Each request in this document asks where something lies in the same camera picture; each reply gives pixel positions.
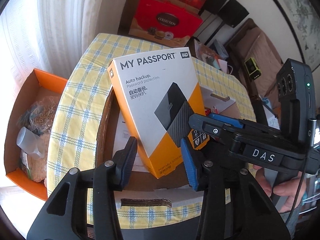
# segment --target camera lens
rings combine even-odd
[[[281,86],[280,86],[280,83],[278,83],[278,95],[281,95]]]
[[[283,94],[286,95],[286,93],[287,93],[287,84],[286,84],[286,81],[285,81],[284,78],[282,78],[282,80],[281,80],[281,88],[282,88]]]
[[[290,74],[288,74],[288,87],[289,87],[289,91],[291,92],[293,88],[293,81]]]

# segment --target plastic cup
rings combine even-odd
[[[31,132],[29,129],[22,127],[18,137],[17,145],[34,159],[44,157],[44,143],[39,136]]]

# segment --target white curtain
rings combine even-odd
[[[10,0],[0,15],[0,187],[13,103],[34,68],[69,78],[100,32],[116,34],[126,0]]]

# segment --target orange box side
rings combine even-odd
[[[6,176],[26,192],[29,192],[44,201],[48,199],[47,188],[44,184],[41,182],[34,182],[29,179],[28,176],[19,168],[8,173]]]
[[[40,69],[34,69],[41,87],[47,90],[62,94],[68,79],[58,77]]]

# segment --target finger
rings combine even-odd
[[[300,179],[291,179],[289,181],[280,183],[279,185],[275,186],[273,188],[273,193],[275,193],[278,196],[295,196],[298,185],[299,185]],[[305,183],[302,184],[301,190],[305,190]]]
[[[300,189],[300,192],[299,192],[299,195],[298,195],[298,198],[297,198],[297,202],[296,202],[296,205],[294,208],[296,208],[297,206],[299,206],[300,202],[301,202],[301,199],[303,197],[303,194],[306,190],[306,182],[303,181],[302,185],[301,185],[301,189]],[[282,208],[280,209],[279,213],[284,213],[284,212],[288,212],[291,210],[292,206],[293,206],[293,202],[294,202],[294,196],[289,196],[286,200],[286,202],[284,203],[284,205],[282,206]]]
[[[253,168],[254,168],[255,170],[260,170],[262,167],[254,164],[254,165],[253,165]]]
[[[266,180],[266,177],[264,176],[264,169],[259,169],[257,171],[256,180],[259,183],[259,185],[262,187],[264,192],[267,194],[267,196],[270,197],[272,192],[272,187],[270,183]]]

